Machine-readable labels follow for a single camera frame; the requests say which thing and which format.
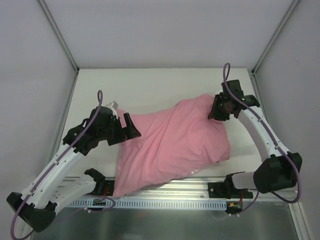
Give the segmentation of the pink pillowcase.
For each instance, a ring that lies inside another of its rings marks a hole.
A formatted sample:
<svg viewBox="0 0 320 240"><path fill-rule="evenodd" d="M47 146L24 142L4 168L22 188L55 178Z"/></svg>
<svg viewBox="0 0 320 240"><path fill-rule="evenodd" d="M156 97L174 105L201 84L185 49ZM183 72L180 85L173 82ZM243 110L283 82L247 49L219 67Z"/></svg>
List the pink pillowcase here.
<svg viewBox="0 0 320 240"><path fill-rule="evenodd" d="M231 147L226 128L208 118L213 101L213 95L202 94L169 109L131 115L141 136L119 145L113 196L189 177L228 160Z"/></svg>

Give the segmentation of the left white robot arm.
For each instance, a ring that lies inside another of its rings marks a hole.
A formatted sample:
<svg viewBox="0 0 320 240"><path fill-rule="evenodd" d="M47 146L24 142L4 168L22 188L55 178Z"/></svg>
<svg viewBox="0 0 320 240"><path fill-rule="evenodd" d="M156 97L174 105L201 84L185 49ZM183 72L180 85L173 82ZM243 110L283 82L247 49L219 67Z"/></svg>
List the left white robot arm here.
<svg viewBox="0 0 320 240"><path fill-rule="evenodd" d="M109 187L105 176L94 168L85 170L78 180L59 189L71 169L96 148L99 142L109 146L141 137L128 112L118 115L116 107L94 108L81 124L71 128L57 153L37 178L21 193L12 192L6 201L33 231L40 233L56 215L83 195L104 196Z"/></svg>

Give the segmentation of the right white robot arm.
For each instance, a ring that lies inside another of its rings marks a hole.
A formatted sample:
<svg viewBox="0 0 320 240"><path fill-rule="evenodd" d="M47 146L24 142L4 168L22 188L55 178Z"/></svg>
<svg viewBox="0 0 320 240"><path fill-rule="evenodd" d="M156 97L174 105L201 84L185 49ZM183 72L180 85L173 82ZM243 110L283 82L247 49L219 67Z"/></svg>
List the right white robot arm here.
<svg viewBox="0 0 320 240"><path fill-rule="evenodd" d="M209 119L227 121L234 116L245 127L261 158L261 165L252 172L228 174L223 191L234 198L242 189L256 190L261 194L297 187L297 202L301 196L300 169L303 159L292 153L276 136L264 117L260 103L254 95L244 95L239 80L224 81L222 92L215 95Z"/></svg>

